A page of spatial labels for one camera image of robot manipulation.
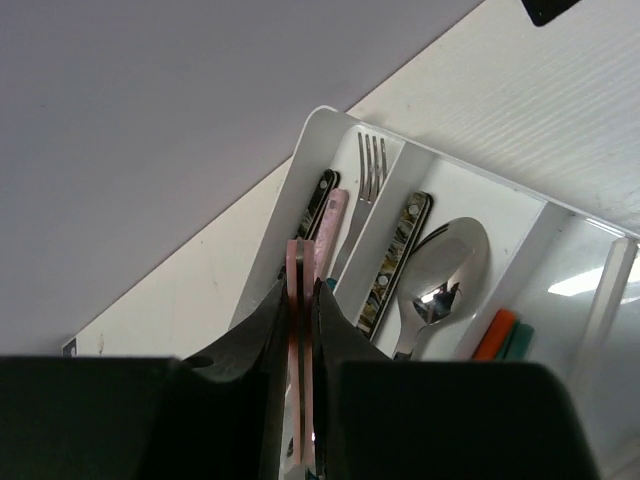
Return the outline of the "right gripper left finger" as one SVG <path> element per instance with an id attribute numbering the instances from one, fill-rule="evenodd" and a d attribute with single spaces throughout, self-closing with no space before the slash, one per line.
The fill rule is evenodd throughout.
<path id="1" fill-rule="evenodd" d="M 1 361 L 5 479 L 275 479 L 286 288 L 197 354 Z"/>

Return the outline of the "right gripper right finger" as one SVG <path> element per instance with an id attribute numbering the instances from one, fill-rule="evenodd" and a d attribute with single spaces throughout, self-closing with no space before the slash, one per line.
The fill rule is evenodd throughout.
<path id="1" fill-rule="evenodd" d="M 326 479 L 595 479 L 571 398 L 528 362 L 396 362 L 317 283 L 316 467 Z"/>

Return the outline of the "teal chopstick short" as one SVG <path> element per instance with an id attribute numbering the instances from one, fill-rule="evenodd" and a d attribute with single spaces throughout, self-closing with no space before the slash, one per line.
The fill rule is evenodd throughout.
<path id="1" fill-rule="evenodd" d="M 533 335 L 534 328 L 532 326 L 517 322 L 501 346 L 496 359 L 502 361 L 522 361 L 528 352 Z"/>

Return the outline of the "teal handled spoon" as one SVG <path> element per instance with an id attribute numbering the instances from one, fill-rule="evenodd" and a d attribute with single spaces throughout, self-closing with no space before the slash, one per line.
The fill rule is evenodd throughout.
<path id="1" fill-rule="evenodd" d="M 488 268 L 489 238 L 478 220 L 456 218 L 427 235 L 397 286 L 400 333 L 392 359 L 412 359 L 423 336 L 474 316 Z"/>

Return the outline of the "pink handled spoon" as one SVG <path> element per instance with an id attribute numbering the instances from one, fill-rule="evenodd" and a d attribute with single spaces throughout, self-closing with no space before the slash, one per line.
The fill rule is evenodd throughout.
<path id="1" fill-rule="evenodd" d="M 289 311 L 288 368 L 291 406 L 291 479 L 308 479 L 315 467 L 313 340 L 311 305 L 315 247 L 310 240 L 291 240 L 286 250 Z"/>

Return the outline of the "pink handled fork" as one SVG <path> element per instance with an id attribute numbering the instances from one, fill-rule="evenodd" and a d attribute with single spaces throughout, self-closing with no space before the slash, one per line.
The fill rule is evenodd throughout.
<path id="1" fill-rule="evenodd" d="M 347 190 L 334 188 L 329 193 L 315 238 L 314 274 L 316 278 L 321 280 L 327 278 L 348 200 L 349 192 Z"/>

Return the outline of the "teal handled fork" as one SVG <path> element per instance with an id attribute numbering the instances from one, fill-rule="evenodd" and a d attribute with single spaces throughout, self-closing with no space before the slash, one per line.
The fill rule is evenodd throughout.
<path id="1" fill-rule="evenodd" d="M 356 205 L 351 217 L 346 239 L 342 243 L 327 282 L 331 288 L 337 285 L 356 241 L 388 177 L 385 139 L 369 133 L 357 133 L 359 148 L 359 183 Z"/>

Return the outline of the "black handled fork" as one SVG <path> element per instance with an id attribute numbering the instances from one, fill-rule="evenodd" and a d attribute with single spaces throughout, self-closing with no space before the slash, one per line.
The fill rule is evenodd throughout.
<path id="1" fill-rule="evenodd" d="M 292 239 L 293 242 L 313 241 L 315 245 L 315 238 L 329 193 L 339 186 L 340 180 L 341 174 L 336 170 L 326 169 L 321 174 L 312 196 L 303 210 L 301 220 Z"/>

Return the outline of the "black handled spoon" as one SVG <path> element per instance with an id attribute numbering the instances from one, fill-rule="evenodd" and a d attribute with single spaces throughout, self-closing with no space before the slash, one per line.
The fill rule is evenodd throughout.
<path id="1" fill-rule="evenodd" d="M 431 207 L 432 197 L 424 191 L 416 191 L 407 198 L 356 323 L 367 340 L 372 340 L 376 333 Z"/>

